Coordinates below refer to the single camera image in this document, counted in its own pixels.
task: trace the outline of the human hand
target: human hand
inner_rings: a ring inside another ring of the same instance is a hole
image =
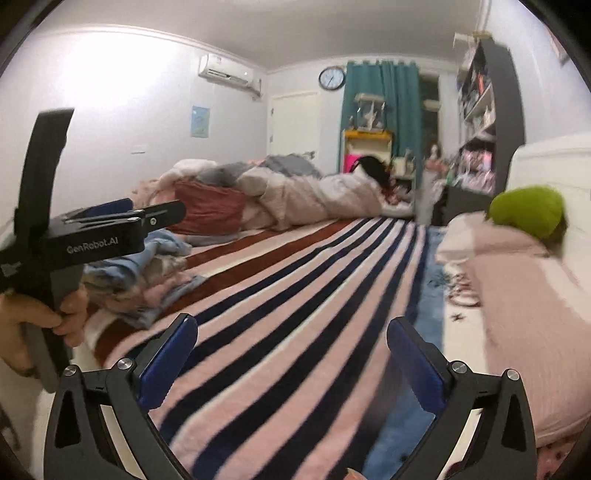
[[[32,323],[42,328],[51,328],[62,335],[66,345],[75,347],[83,340],[82,328],[86,322],[88,295],[81,287],[68,295],[61,303],[60,313],[26,295],[0,296],[0,358],[21,375],[33,369],[33,361],[22,335],[21,323]]]

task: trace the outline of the striped bedsheet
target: striped bedsheet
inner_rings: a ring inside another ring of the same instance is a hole
[[[208,280],[194,293],[141,332],[97,312],[87,341],[109,367],[178,312],[194,315],[197,345],[150,412],[185,468],[199,480],[340,480],[362,470],[401,388],[385,328],[417,317],[428,237],[376,218],[195,250],[189,268]]]

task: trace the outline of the white door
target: white door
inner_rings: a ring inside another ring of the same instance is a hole
[[[272,155],[318,155],[320,145],[320,101],[316,92],[294,93],[271,100]]]

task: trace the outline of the light switch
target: light switch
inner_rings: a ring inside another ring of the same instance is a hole
[[[132,155],[137,155],[140,153],[146,153],[148,151],[148,145],[134,145],[131,149]]]

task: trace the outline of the teal curtain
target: teal curtain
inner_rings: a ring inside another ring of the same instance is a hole
[[[420,187],[423,176],[423,109],[417,65],[391,61],[357,64],[350,61],[347,64],[341,131],[349,128],[351,116],[356,118],[355,95],[358,93],[381,95],[386,100],[386,128],[395,135],[392,156],[403,157],[407,148],[412,150],[417,167],[417,188]]]

